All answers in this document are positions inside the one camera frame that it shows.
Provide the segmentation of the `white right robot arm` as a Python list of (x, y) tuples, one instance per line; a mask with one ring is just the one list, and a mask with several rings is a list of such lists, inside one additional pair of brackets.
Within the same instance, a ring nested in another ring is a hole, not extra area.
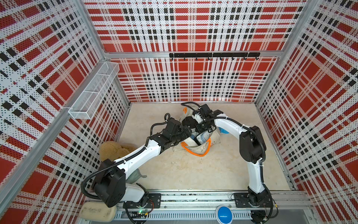
[(266, 160), (266, 145), (259, 127), (243, 125), (220, 110), (212, 111), (206, 104), (194, 110), (192, 118), (200, 132), (217, 127), (238, 139), (240, 155), (248, 166), (249, 203), (253, 207), (263, 204), (270, 193), (264, 182), (263, 162)]

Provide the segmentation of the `light blue square alarm clock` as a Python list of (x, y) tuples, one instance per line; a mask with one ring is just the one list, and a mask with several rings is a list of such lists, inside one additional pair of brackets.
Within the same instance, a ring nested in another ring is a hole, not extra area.
[(206, 143), (211, 137), (211, 134), (208, 131), (205, 131), (201, 134), (199, 134), (196, 137), (197, 142), (199, 143), (199, 145), (202, 145), (204, 143)]

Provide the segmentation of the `white round clock black back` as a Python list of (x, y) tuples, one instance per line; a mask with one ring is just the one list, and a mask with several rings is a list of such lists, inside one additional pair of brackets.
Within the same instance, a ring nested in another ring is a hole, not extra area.
[(197, 124), (197, 121), (191, 116), (185, 117), (182, 121), (182, 125), (189, 129), (195, 129)]

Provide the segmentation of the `beige canvas bag orange handles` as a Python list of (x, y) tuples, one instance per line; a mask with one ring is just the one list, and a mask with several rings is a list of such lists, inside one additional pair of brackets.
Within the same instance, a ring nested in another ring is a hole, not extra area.
[[(193, 110), (185, 107), (183, 109), (183, 113), (180, 118), (180, 122), (182, 122), (183, 119), (188, 116), (193, 117)], [(195, 155), (198, 157), (204, 157), (205, 155), (207, 155), (209, 153), (209, 151), (213, 145), (219, 144), (221, 142), (220, 133), (218, 130), (215, 130), (211, 133), (211, 137), (206, 143), (199, 145), (199, 143), (196, 140), (196, 137), (201, 133), (196, 132), (196, 129), (191, 129), (191, 130), (192, 130), (191, 137), (185, 139), (184, 141), (179, 143), (177, 146), (174, 146), (172, 149), (173, 152), (179, 152), (179, 151), (185, 150), (192, 155)]]

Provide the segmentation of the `bright blue round alarm clock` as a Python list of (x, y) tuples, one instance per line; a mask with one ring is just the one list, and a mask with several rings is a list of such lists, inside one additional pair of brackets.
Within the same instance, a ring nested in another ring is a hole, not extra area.
[(226, 131), (225, 129), (223, 129), (223, 128), (219, 128), (219, 131), (220, 131), (220, 133), (222, 133), (222, 134), (229, 134), (229, 132), (228, 131)]

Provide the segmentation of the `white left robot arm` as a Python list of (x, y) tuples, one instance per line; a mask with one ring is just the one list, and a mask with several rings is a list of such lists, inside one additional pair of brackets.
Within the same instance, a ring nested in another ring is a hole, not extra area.
[(90, 174), (81, 184), (81, 192), (88, 198), (101, 200), (109, 208), (118, 203), (132, 202), (145, 207), (150, 199), (140, 184), (129, 184), (127, 179), (139, 167), (191, 137), (192, 130), (174, 118), (163, 123), (165, 128), (147, 137), (143, 146), (123, 158), (105, 160), (98, 171)]

